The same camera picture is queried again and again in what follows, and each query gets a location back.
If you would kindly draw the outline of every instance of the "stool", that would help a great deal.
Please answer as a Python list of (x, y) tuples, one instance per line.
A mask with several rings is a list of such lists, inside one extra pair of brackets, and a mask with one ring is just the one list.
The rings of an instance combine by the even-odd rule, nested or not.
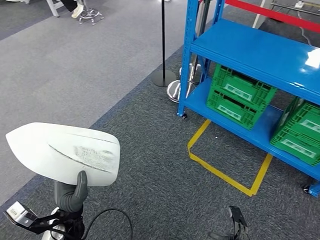
[(100, 11), (97, 9), (88, 8), (86, 0), (81, 0), (81, 1), (84, 5), (84, 9), (79, 16), (78, 21), (80, 22), (80, 24), (83, 24), (88, 20), (91, 20), (92, 25), (94, 26), (97, 24), (97, 22), (95, 21), (97, 17), (100, 17), (100, 20), (103, 20), (104, 18)]

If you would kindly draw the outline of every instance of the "robotic hand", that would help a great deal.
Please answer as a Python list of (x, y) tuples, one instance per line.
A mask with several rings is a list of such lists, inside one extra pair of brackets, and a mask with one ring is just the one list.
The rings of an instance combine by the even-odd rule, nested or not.
[(88, 196), (88, 183), (85, 171), (78, 174), (76, 185), (54, 181), (54, 201), (60, 210), (67, 213), (78, 212)]

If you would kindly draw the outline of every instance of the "white plastic part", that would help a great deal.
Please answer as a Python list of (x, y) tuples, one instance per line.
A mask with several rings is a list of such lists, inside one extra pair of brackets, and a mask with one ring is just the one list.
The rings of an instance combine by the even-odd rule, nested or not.
[(34, 122), (6, 138), (24, 166), (62, 183), (76, 185), (78, 173), (85, 171), (88, 186), (109, 186), (119, 169), (119, 141), (102, 131)]

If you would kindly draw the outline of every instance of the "yellow floor tape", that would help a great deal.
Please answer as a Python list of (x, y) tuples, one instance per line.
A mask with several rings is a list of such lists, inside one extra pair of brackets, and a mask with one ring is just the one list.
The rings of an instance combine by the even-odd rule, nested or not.
[(199, 139), (199, 137), (201, 135), (202, 135), (205, 129), (207, 129), (208, 127), (208, 125), (211, 123), (211, 121), (207, 119), (205, 120), (198, 131), (196, 131), (195, 133), (195, 135), (193, 135), (187, 144), (187, 148), (188, 148), (188, 152), (189, 152), (189, 156), (190, 159), (194, 160), (197, 163), (201, 164), (202, 167), (218, 176), (220, 179), (223, 179), (224, 181), (236, 188), (238, 189), (249, 197), (252, 197), (252, 195), (256, 195), (258, 192), (259, 187), (260, 186), (261, 182), (263, 181), (263, 179), (265, 177), (266, 171), (268, 170), (269, 166), (271, 163), (271, 160), (272, 159), (272, 155), (271, 154), (267, 154), (266, 156), (266, 158), (264, 159), (264, 161), (262, 163), (261, 167), (260, 168), (259, 172), (257, 173), (257, 175), (255, 177), (254, 182), (252, 184), (251, 188), (247, 188), (245, 186), (243, 186), (237, 181), (235, 181), (233, 179), (232, 179), (231, 177), (229, 177), (223, 172), (220, 172), (219, 170), (217, 170), (217, 168), (214, 168), (201, 158), (199, 158), (198, 156), (196, 156), (193, 153), (192, 153), (190, 151), (190, 149), (196, 142), (198, 141), (198, 139)]

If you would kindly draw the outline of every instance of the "stanchion base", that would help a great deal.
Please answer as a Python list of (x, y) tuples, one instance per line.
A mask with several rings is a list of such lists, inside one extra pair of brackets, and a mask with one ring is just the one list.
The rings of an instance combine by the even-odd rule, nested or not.
[[(167, 88), (167, 94), (170, 100), (174, 103), (179, 103), (180, 97), (180, 80), (176, 80), (170, 83)], [(195, 90), (195, 86), (191, 82), (188, 82), (188, 89), (186, 90), (186, 97)]]
[(162, 71), (152, 73), (151, 81), (158, 87), (168, 87), (169, 84), (176, 81), (177, 76), (173, 71), (165, 70), (165, 79), (164, 80)]

